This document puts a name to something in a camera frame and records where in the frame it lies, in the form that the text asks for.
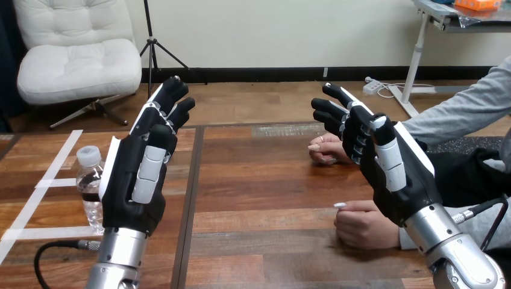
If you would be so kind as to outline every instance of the desk leg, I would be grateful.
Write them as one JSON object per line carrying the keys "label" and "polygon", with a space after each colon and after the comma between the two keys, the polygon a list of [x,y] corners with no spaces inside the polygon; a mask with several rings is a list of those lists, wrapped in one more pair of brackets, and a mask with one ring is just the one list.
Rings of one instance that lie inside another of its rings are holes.
{"label": "desk leg", "polygon": [[414,117],[419,113],[410,103],[410,93],[412,92],[413,82],[415,80],[415,74],[417,73],[417,68],[419,67],[419,62],[421,61],[422,49],[424,47],[424,39],[426,38],[426,30],[428,28],[428,24],[430,22],[430,16],[428,14],[422,15],[422,25],[421,30],[419,32],[419,39],[417,39],[417,44],[413,50],[412,63],[410,64],[410,69],[408,70],[408,76],[406,77],[406,83],[404,85],[403,93],[397,88],[391,90],[394,97],[401,104],[401,106],[406,110],[406,113],[410,117]]}

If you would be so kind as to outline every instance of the woman's hand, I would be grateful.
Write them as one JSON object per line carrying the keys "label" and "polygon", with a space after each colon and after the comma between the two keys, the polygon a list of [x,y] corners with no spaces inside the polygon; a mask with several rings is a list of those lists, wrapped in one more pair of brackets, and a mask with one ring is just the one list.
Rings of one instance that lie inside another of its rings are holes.
{"label": "woman's hand", "polygon": [[353,163],[344,151],[344,148],[342,148],[342,141],[331,133],[316,137],[310,141],[309,155],[312,160],[322,164],[334,164],[336,162],[344,164]]}
{"label": "woman's hand", "polygon": [[399,227],[382,215],[372,200],[345,204],[334,221],[337,236],[344,243],[366,250],[400,246]]}

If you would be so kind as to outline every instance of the white nail polish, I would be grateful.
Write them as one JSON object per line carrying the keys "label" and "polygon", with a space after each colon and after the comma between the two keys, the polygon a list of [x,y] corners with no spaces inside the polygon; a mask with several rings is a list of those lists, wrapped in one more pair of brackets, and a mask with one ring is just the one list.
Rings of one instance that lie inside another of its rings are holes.
{"label": "white nail polish", "polygon": [[342,209],[346,206],[346,203],[336,203],[334,204],[334,207],[337,209]]}
{"label": "white nail polish", "polygon": [[313,151],[313,152],[319,152],[319,145],[318,144],[313,144],[311,146],[308,146],[308,149],[310,151]]}

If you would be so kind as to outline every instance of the robotic arm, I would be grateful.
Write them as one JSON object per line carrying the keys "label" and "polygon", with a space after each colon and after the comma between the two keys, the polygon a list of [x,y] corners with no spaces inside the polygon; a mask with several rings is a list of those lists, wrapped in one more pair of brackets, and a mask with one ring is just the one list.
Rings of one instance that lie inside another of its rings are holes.
{"label": "robotic arm", "polygon": [[457,224],[474,216],[451,217],[441,205],[434,168],[402,123],[373,114],[342,87],[323,92],[343,105],[314,98],[314,119],[343,141],[343,148],[374,189],[380,211],[403,227],[425,256],[436,288],[504,288],[503,273]]}
{"label": "robotic arm", "polygon": [[176,132],[195,106],[179,77],[165,81],[142,107],[130,134],[112,139],[99,186],[105,232],[88,289],[138,288],[147,241],[163,217],[161,193]]}

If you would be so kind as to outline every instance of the water bottle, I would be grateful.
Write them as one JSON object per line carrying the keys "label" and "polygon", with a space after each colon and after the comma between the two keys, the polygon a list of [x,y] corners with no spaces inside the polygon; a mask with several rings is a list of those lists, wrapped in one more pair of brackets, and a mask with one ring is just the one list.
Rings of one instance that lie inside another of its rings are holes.
{"label": "water bottle", "polygon": [[77,176],[77,188],[81,193],[85,214],[89,225],[94,227],[97,234],[102,234],[103,207],[99,199],[99,183],[105,162],[101,160],[101,154],[96,146],[81,148],[77,152],[77,157],[81,165]]}

